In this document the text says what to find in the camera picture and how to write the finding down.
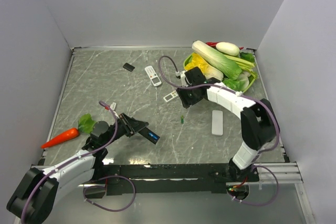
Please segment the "blue battery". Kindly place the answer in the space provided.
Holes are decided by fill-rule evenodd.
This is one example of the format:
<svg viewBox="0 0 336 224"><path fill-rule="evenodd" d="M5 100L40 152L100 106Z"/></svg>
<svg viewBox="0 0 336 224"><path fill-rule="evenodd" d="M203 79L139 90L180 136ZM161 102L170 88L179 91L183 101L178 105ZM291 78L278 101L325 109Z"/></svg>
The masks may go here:
<svg viewBox="0 0 336 224"><path fill-rule="evenodd" d="M155 141L158 141L159 140L159 136L157 136L156 134L154 134L153 132L148 132L148 135L154 139Z"/></svg>

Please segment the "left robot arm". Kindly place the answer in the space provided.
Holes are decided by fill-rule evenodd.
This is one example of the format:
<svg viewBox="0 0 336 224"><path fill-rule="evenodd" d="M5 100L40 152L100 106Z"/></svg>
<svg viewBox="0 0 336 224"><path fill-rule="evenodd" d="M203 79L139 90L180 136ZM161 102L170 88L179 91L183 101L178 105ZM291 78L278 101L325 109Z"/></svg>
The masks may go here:
<svg viewBox="0 0 336 224"><path fill-rule="evenodd" d="M131 137L137 133L157 143L159 136L148 126L148 122L123 113L117 116L113 125L105 121L96 122L85 145L75 155L49 168L34 167L27 171L6 209L22 223L43 223L63 196L84 182L98 183L103 179L102 161L109 144L122 136Z"/></svg>

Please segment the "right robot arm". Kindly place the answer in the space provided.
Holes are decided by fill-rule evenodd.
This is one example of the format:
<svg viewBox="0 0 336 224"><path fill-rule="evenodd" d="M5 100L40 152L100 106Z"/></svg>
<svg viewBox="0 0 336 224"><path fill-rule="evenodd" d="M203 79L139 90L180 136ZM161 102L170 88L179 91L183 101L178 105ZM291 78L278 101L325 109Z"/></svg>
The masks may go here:
<svg viewBox="0 0 336 224"><path fill-rule="evenodd" d="M216 103L240 119L243 142L230 160L229 175L235 181L243 180L249 167L267 143L279 139L280 129L266 99L254 100L226 87L216 78L202 74L198 67L180 73L182 86L176 91L184 108L202 99Z"/></svg>

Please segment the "black battery cover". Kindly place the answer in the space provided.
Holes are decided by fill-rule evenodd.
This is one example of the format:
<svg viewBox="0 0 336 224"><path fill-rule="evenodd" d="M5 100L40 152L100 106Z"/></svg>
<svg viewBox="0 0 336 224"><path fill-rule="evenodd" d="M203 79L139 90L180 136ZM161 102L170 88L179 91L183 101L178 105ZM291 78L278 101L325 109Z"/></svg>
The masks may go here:
<svg viewBox="0 0 336 224"><path fill-rule="evenodd" d="M123 68L126 69L129 72L132 72L135 69L135 67L133 65L129 64L129 63L125 63L123 65Z"/></svg>

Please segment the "black remote control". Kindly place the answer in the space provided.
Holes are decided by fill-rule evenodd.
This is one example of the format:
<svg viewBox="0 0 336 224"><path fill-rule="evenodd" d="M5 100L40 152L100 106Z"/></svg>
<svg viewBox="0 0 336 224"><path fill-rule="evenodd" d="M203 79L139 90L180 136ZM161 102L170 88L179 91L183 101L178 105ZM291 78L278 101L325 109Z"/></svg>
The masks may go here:
<svg viewBox="0 0 336 224"><path fill-rule="evenodd" d="M151 131L147 127L140 130L139 134L141 134L143 137L145 137L147 140L149 140L153 144L156 144L158 140L160 139L160 137L157 134L155 134L153 131Z"/></svg>

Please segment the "white remote control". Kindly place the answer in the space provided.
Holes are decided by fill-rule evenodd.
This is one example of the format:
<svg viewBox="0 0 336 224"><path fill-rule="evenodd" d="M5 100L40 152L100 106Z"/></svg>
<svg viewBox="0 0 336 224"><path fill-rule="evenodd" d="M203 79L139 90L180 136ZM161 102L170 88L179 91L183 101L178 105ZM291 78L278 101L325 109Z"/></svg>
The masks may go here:
<svg viewBox="0 0 336 224"><path fill-rule="evenodd" d="M223 135L223 112L220 110L212 111L211 133L215 136Z"/></svg>

